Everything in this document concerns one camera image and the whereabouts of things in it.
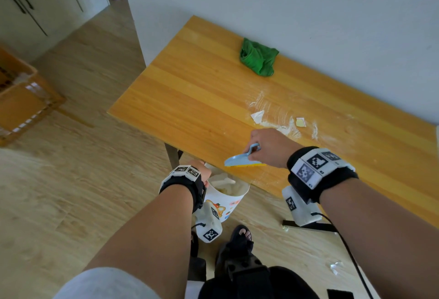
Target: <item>gray sleeve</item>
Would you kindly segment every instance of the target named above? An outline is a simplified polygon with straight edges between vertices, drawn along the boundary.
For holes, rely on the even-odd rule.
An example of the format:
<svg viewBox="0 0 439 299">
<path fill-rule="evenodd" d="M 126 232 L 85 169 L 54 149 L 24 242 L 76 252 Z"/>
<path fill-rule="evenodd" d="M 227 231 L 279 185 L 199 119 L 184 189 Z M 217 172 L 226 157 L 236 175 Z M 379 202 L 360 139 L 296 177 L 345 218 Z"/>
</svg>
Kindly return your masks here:
<svg viewBox="0 0 439 299">
<path fill-rule="evenodd" d="M 160 299 L 144 282 L 116 268 L 94 268 L 69 280 L 54 299 Z"/>
</svg>

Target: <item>folded green rag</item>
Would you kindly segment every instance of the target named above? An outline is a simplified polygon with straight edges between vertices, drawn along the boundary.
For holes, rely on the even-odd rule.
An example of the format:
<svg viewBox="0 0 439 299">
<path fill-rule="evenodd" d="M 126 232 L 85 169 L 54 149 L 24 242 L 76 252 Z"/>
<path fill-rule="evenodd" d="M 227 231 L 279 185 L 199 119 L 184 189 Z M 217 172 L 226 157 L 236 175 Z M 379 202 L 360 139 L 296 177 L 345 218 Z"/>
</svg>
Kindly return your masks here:
<svg viewBox="0 0 439 299">
<path fill-rule="evenodd" d="M 276 48 L 269 48 L 244 38 L 239 59 L 259 76 L 267 77 L 274 73 L 274 59 L 278 54 L 279 51 Z"/>
</svg>

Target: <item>wall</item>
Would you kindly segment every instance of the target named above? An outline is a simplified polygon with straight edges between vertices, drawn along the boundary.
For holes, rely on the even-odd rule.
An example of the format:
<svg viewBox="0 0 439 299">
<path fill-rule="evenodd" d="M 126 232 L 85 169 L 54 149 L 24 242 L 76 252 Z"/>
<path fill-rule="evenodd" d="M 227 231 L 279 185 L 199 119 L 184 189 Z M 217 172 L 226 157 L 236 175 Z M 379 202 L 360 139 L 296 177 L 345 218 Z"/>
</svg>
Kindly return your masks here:
<svg viewBox="0 0 439 299">
<path fill-rule="evenodd" d="M 146 64 L 196 14 L 439 123 L 439 0 L 129 0 Z"/>
</svg>

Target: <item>black wrist strap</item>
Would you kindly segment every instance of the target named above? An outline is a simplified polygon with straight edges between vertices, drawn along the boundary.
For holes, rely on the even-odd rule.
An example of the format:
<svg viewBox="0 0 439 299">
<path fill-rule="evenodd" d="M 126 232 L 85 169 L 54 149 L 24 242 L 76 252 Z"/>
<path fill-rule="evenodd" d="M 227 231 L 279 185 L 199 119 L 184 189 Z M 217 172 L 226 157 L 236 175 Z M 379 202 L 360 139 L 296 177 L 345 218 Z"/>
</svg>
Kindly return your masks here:
<svg viewBox="0 0 439 299">
<path fill-rule="evenodd" d="M 194 199 L 194 207 L 192 209 L 192 213 L 194 213 L 203 205 L 204 196 L 201 196 L 201 194 L 199 193 L 200 191 L 203 191 L 204 188 L 204 184 L 201 180 L 201 175 L 198 176 L 195 182 L 186 178 L 185 176 L 172 176 L 163 184 L 159 194 L 173 184 L 180 184 L 189 189 L 190 193 L 192 194 L 192 198 Z"/>
<path fill-rule="evenodd" d="M 325 176 L 314 189 L 310 189 L 302 180 L 298 178 L 297 175 L 291 172 L 291 168 L 300 157 L 313 149 L 318 149 L 318 147 L 303 147 L 302 149 L 294 152 L 287 162 L 287 167 L 290 170 L 288 182 L 293 186 L 306 204 L 310 202 L 320 203 L 320 195 L 324 190 L 332 188 L 333 186 L 336 186 L 339 183 L 348 180 L 349 178 L 358 179 L 358 174 L 353 170 L 349 169 L 348 167 L 341 167 Z"/>
</svg>

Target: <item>black cable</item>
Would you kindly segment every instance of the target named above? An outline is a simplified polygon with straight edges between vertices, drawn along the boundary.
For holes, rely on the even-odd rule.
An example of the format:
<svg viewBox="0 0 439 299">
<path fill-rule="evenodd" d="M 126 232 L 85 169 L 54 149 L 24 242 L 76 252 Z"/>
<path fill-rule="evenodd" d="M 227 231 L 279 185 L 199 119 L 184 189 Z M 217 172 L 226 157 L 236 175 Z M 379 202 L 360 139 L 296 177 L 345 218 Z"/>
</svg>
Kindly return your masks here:
<svg viewBox="0 0 439 299">
<path fill-rule="evenodd" d="M 311 213 L 311 215 L 312 215 L 312 216 L 320 215 L 320 216 L 322 216 L 323 218 L 325 218 L 328 222 L 330 222 L 332 225 L 334 225 L 334 224 L 332 223 L 332 221 L 331 221 L 328 217 L 326 217 L 323 213 Z M 359 279 L 361 279 L 361 282 L 363 283 L 364 288 L 366 289 L 366 292 L 367 292 L 367 294 L 369 295 L 369 298 L 370 298 L 370 299 L 374 299 L 374 297 L 372 296 L 372 293 L 370 293 L 369 287 L 367 287 L 366 281 L 364 280 L 363 275 L 361 274 L 361 271 L 359 270 L 358 264 L 357 264 L 357 262 L 355 261 L 354 256 L 353 256 L 352 253 L 351 253 L 351 250 L 349 249 L 348 244 L 346 243 L 345 239 L 343 238 L 343 236 L 340 234 L 340 232 L 339 232 L 338 230 L 337 230 L 337 233 L 338 233 L 338 235 L 340 236 L 340 239 L 342 240 L 343 244 L 345 245 L 346 250 L 348 251 L 349 257 L 351 258 L 352 263 L 354 264 L 354 267 L 355 267 L 355 269 L 357 270 L 357 273 L 358 273 Z"/>
<path fill-rule="evenodd" d="M 201 225 L 201 226 L 206 226 L 206 224 L 204 224 L 204 223 L 198 223 L 198 224 L 195 224 L 193 227 L 191 227 L 190 229 L 192 230 L 194 227 L 196 227 L 196 226 L 198 226 L 198 225 Z"/>
</svg>

